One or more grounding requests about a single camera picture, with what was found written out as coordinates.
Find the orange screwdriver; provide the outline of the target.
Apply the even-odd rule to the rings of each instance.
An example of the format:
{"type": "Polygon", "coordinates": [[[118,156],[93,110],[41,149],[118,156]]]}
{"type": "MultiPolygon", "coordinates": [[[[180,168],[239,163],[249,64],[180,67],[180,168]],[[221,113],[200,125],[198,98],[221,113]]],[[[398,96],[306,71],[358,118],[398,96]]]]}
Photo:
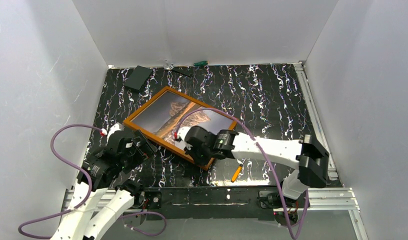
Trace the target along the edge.
{"type": "Polygon", "coordinates": [[[234,174],[233,174],[233,176],[232,176],[232,178],[230,180],[232,183],[234,183],[238,179],[238,177],[239,177],[240,173],[242,172],[242,170],[243,170],[243,164],[241,163],[237,167],[237,169],[235,170],[235,172],[234,172],[234,174]]]}

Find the orange wooden picture frame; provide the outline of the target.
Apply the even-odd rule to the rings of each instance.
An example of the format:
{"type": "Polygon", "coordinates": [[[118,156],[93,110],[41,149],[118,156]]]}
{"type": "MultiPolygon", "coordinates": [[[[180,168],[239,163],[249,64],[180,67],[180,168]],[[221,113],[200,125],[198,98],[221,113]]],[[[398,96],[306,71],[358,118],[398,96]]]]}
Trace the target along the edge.
{"type": "Polygon", "coordinates": [[[218,112],[208,110],[211,106],[171,87],[164,87],[129,115],[123,124],[132,130],[140,130],[149,140],[166,148],[190,163],[194,160],[186,155],[185,144],[176,142],[174,130],[186,114],[204,108],[205,110],[189,115],[182,127],[200,126],[217,134],[220,130],[233,130],[236,122],[218,112]]]}

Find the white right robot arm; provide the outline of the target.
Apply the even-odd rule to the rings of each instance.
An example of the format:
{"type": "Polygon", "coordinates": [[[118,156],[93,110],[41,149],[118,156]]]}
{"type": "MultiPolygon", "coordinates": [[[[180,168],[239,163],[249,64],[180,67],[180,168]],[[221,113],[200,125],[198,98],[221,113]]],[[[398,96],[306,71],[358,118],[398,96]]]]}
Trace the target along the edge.
{"type": "Polygon", "coordinates": [[[299,140],[275,140],[251,137],[223,129],[214,134],[201,126],[181,127],[176,140],[195,163],[210,159],[259,159],[293,169],[281,183],[284,197],[296,200],[309,188],[328,185],[330,154],[315,136],[299,140]]]}

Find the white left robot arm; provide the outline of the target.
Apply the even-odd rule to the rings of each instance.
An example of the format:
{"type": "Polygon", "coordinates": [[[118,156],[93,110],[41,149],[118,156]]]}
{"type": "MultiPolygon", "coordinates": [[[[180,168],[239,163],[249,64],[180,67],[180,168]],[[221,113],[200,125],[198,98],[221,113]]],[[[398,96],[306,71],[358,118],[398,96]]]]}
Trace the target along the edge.
{"type": "Polygon", "coordinates": [[[144,202],[144,187],[133,180],[116,186],[115,195],[97,214],[97,206],[121,172],[150,159],[157,148],[140,131],[115,130],[107,145],[96,149],[82,164],[68,213],[61,218],[53,240],[99,240],[125,210],[144,202]]]}

